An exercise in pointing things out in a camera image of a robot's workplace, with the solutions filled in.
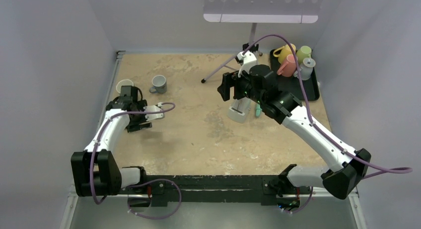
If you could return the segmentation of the green mug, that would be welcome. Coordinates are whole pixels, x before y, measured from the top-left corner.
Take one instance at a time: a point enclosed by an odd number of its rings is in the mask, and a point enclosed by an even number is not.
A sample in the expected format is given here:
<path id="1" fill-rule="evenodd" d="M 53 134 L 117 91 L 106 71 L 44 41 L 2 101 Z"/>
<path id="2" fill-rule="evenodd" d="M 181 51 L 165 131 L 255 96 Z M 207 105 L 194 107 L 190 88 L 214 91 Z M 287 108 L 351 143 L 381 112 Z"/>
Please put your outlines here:
<path id="1" fill-rule="evenodd" d="M 309 46 L 301 46 L 296 51 L 298 64 L 300 65 L 305 58 L 311 58 L 312 49 Z"/>

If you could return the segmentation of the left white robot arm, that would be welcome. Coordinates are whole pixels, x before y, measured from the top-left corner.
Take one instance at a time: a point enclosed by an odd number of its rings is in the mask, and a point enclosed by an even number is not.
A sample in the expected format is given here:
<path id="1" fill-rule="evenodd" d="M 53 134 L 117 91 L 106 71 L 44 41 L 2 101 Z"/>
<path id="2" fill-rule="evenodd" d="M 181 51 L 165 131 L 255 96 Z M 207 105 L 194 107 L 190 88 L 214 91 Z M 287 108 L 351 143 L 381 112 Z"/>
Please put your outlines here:
<path id="1" fill-rule="evenodd" d="M 120 169 L 112 155 L 123 131 L 129 133 L 152 127 L 142 114 L 147 101 L 138 87 L 124 85 L 120 95 L 106 106 L 104 120 L 94 139 L 81 152 L 71 156 L 75 191 L 80 197 L 119 194 L 129 186 L 137 194 L 147 190 L 144 169 L 130 166 Z"/>

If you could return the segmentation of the grey blue small mug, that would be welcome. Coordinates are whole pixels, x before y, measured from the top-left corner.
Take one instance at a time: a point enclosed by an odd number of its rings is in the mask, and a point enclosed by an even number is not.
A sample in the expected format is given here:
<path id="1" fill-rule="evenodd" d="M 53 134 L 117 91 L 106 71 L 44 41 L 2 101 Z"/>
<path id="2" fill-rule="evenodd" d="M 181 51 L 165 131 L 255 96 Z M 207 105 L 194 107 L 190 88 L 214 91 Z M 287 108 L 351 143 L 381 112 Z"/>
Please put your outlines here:
<path id="1" fill-rule="evenodd" d="M 163 75 L 156 75 L 152 78 L 152 87 L 149 89 L 149 92 L 152 94 L 164 94 L 167 92 L 167 80 Z"/>

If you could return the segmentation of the black tray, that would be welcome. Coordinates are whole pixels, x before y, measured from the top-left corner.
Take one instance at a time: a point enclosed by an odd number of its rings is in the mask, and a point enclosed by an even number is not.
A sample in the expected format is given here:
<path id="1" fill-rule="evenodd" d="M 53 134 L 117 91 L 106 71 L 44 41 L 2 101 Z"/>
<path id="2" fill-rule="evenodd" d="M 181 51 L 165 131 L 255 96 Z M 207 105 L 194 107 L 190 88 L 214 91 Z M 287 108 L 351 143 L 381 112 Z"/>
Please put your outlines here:
<path id="1" fill-rule="evenodd" d="M 275 50 L 272 49 L 270 51 L 270 68 L 273 72 L 276 72 L 281 64 L 278 62 L 278 58 L 273 56 L 273 52 Z M 299 84 L 299 80 L 297 77 L 284 77 L 278 76 L 278 87 L 279 90 L 288 91 L 296 96 L 299 100 L 304 101 L 304 97 L 301 91 L 301 87 Z M 303 80 L 303 87 L 307 96 L 308 101 L 316 101 L 320 97 L 318 81 L 315 73 L 315 69 L 313 69 L 311 77 L 307 80 Z"/>

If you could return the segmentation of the yellow mug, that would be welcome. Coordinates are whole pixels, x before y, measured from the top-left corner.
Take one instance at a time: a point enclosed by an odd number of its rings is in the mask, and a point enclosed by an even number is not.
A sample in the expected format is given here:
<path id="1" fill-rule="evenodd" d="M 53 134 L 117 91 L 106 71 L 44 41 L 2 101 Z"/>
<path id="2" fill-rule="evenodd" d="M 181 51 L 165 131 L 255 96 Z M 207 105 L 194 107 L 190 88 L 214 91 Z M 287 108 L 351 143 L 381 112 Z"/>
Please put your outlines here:
<path id="1" fill-rule="evenodd" d="M 293 52 L 295 53 L 296 46 L 294 44 L 291 44 L 291 47 L 292 49 L 288 44 L 285 44 L 284 46 L 275 49 L 272 53 L 272 56 L 275 57 L 281 64 L 288 55 L 292 55 Z"/>

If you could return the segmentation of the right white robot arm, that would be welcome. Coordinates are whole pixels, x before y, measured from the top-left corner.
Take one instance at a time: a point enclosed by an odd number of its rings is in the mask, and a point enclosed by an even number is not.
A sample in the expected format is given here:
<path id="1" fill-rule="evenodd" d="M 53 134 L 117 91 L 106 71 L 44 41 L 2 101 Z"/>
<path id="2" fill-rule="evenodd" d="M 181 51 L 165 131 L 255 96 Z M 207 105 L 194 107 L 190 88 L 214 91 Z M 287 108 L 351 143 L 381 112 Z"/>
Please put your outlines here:
<path id="1" fill-rule="evenodd" d="M 310 120 L 301 101 L 288 91 L 279 88 L 277 75 L 266 65 L 253 66 L 248 73 L 235 71 L 222 75 L 217 88 L 223 101 L 248 98 L 260 104 L 263 113 L 303 139 L 326 163 L 321 168 L 305 168 L 289 165 L 279 175 L 279 188 L 290 193 L 297 187 L 319 187 L 326 189 L 338 199 L 345 199 L 365 177 L 371 160 L 366 149 L 356 150 L 343 143 Z"/>

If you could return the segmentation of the teal cream mug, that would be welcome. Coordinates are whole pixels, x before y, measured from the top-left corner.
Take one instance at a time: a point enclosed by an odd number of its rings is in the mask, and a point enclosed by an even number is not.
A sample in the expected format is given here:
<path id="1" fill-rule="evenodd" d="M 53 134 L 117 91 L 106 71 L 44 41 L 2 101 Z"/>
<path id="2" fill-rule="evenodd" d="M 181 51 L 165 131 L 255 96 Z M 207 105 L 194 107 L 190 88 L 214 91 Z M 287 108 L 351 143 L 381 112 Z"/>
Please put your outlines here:
<path id="1" fill-rule="evenodd" d="M 117 84 L 116 84 L 116 91 L 120 94 L 121 93 L 121 89 L 123 86 L 134 86 L 133 81 L 131 81 L 130 79 L 123 79 L 120 80 Z"/>

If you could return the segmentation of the white metronome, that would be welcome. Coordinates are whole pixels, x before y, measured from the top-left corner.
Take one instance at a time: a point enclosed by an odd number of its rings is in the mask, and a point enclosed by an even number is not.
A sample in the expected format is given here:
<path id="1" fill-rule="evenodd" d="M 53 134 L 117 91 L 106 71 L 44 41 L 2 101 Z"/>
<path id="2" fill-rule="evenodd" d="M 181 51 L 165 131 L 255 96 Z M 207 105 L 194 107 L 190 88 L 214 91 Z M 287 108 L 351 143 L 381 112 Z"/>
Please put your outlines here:
<path id="1" fill-rule="evenodd" d="M 234 122 L 243 124 L 250 112 L 251 100 L 249 98 L 234 99 L 228 108 L 227 116 Z"/>

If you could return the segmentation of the light blue large mug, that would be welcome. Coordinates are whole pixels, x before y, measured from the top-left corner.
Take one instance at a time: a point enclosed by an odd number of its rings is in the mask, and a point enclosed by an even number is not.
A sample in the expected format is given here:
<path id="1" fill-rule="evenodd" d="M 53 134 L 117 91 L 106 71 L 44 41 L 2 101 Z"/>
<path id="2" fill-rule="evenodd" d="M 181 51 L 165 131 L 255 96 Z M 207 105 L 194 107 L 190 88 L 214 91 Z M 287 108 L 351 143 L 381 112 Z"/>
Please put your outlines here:
<path id="1" fill-rule="evenodd" d="M 303 81 L 309 80 L 313 73 L 316 62 L 313 58 L 304 58 L 299 68 L 293 74 L 294 77 L 298 78 L 298 74 L 301 75 Z"/>

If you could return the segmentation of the aluminium frame rail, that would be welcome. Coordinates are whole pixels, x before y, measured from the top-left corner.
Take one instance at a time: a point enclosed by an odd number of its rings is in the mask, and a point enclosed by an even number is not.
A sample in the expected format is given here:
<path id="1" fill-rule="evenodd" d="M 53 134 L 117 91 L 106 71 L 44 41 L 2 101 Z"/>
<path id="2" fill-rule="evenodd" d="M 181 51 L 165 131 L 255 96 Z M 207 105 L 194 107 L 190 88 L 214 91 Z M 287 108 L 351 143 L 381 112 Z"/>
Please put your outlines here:
<path id="1" fill-rule="evenodd" d="M 176 113 L 159 124 L 156 131 L 124 133 L 121 147 L 141 152 L 161 153 L 163 138 L 169 138 L 170 152 L 183 150 L 192 142 L 199 154 L 210 143 L 221 149 L 251 151 L 251 155 L 274 162 L 276 150 L 303 146 L 304 140 L 273 120 L 248 118 L 244 125 L 225 128 L 223 104 L 210 94 L 215 82 L 200 86 L 196 75 L 213 66 L 218 55 L 204 54 L 124 54 L 116 62 L 119 78 L 144 83 L 154 74 L 170 79 L 170 93 L 177 99 Z M 70 229 L 361 229 L 364 217 L 359 196 L 352 190 L 345 199 L 338 199 L 326 189 L 314 187 L 298 200 L 298 207 L 261 206 L 258 203 L 194 203 L 169 202 L 153 207 L 144 195 L 109 196 L 102 207 L 89 198 L 78 197 L 70 213 Z"/>

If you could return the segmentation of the white light panel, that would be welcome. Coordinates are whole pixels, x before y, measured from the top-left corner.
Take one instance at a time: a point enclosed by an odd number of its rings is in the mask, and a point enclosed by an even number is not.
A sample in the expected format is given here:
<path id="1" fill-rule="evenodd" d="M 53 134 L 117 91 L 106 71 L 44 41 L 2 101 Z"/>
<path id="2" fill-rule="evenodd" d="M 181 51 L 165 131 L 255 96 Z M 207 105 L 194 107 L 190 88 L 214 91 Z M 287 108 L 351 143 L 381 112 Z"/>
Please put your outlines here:
<path id="1" fill-rule="evenodd" d="M 226 23 L 314 23 L 323 0 L 204 0 L 203 17 Z"/>

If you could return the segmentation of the pink mug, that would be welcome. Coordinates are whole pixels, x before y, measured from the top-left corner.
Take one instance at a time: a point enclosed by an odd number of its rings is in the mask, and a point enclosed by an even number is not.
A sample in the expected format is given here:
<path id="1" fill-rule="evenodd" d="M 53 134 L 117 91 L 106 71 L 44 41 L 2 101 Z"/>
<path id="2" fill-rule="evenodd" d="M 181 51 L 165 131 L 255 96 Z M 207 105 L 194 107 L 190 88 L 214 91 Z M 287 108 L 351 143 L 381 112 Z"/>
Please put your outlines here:
<path id="1" fill-rule="evenodd" d="M 284 77 L 291 77 L 295 73 L 296 61 L 293 54 L 289 54 L 281 63 L 281 66 L 277 70 L 277 75 L 284 76 Z"/>

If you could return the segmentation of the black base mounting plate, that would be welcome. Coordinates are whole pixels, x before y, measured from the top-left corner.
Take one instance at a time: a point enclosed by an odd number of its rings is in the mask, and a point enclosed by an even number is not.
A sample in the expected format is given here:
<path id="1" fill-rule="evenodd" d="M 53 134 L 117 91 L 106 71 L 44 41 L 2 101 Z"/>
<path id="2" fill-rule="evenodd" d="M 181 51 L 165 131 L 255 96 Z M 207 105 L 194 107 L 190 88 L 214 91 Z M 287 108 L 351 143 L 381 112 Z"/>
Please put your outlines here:
<path id="1" fill-rule="evenodd" d="M 144 195 L 153 207 L 169 202 L 258 203 L 297 208 L 310 187 L 293 187 L 278 175 L 147 175 L 150 185 L 129 186 L 121 195 Z"/>

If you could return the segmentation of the teal pen tool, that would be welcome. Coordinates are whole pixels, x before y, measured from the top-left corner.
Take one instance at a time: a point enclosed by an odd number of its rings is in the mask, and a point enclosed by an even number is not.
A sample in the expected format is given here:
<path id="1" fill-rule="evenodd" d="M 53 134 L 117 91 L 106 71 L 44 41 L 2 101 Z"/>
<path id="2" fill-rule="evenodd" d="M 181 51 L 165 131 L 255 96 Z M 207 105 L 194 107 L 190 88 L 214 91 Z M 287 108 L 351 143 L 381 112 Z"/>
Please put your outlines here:
<path id="1" fill-rule="evenodd" d="M 261 116 L 261 113 L 262 113 L 261 106 L 260 106 L 260 104 L 257 103 L 255 105 L 255 117 L 259 118 Z"/>

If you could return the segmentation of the grey tripod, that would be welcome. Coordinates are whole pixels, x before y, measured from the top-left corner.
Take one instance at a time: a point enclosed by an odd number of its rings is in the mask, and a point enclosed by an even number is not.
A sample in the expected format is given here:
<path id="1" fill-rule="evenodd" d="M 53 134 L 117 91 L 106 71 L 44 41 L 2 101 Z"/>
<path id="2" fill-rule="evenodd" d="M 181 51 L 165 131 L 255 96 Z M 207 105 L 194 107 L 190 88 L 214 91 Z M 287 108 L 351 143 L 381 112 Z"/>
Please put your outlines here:
<path id="1" fill-rule="evenodd" d="M 247 43 L 242 45 L 242 50 L 249 50 L 251 53 L 253 54 L 257 54 L 259 57 L 261 57 L 263 55 L 263 53 L 259 50 L 259 44 L 254 44 L 254 39 L 255 39 L 255 35 L 256 35 L 256 29 L 257 29 L 257 23 L 252 23 L 251 25 L 251 30 L 250 30 L 250 35 L 249 35 L 249 40 Z M 230 58 L 228 58 L 225 62 L 223 62 L 223 64 L 221 64 L 219 67 L 217 67 L 213 72 L 211 72 L 209 75 L 207 75 L 206 77 L 204 77 L 201 80 L 201 83 L 205 83 L 209 78 L 211 78 L 215 73 L 217 73 L 219 70 L 221 70 L 222 68 L 228 68 L 231 70 L 234 70 L 234 68 L 231 68 L 229 66 L 227 66 L 228 63 L 230 63 L 232 60 L 234 60 L 236 58 L 237 54 L 234 54 L 233 56 L 231 56 Z"/>

